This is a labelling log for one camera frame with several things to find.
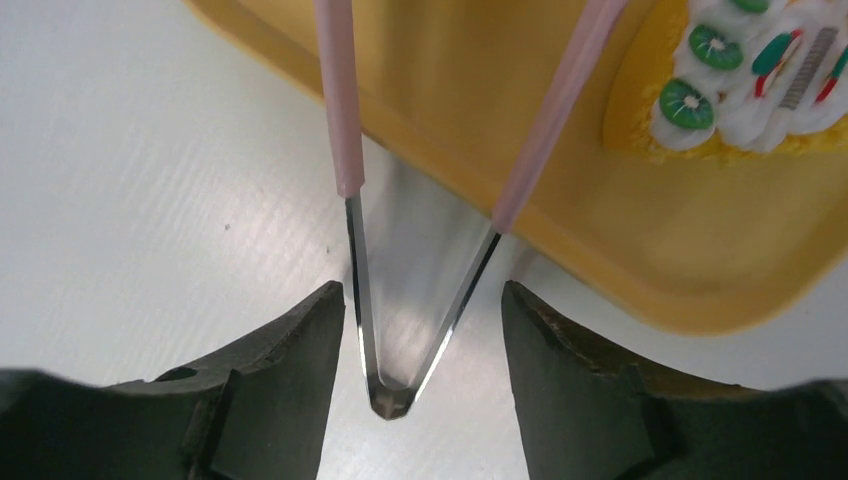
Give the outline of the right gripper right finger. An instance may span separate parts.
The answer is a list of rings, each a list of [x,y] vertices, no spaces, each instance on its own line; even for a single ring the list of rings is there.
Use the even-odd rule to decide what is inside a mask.
[[[514,408],[533,479],[843,479],[847,384],[760,391],[642,357],[522,284],[502,292]]]

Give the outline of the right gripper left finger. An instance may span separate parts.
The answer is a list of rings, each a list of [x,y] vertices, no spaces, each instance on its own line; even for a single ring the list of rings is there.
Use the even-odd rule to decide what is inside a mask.
[[[330,281],[152,381],[1,373],[5,479],[313,479],[345,317]]]

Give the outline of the pink handled metal tongs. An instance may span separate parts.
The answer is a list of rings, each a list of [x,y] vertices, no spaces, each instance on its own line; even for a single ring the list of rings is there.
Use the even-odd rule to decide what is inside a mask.
[[[582,10],[527,140],[503,187],[489,230],[463,277],[411,384],[395,387],[380,377],[377,329],[368,270],[361,188],[365,181],[355,68],[353,11],[349,1],[314,4],[327,126],[337,192],[345,202],[352,290],[361,363],[371,409],[385,420],[408,414],[429,381],[502,236],[533,193],[559,135],[600,59],[626,0],[590,1]]]

